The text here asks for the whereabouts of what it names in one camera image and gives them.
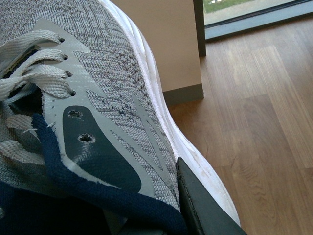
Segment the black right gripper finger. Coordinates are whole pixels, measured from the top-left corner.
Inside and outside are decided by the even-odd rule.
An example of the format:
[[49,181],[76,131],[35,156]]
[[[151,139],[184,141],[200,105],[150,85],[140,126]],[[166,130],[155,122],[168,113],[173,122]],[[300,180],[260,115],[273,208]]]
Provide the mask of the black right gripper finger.
[[176,163],[180,211],[189,235],[245,235],[205,189],[183,158]]

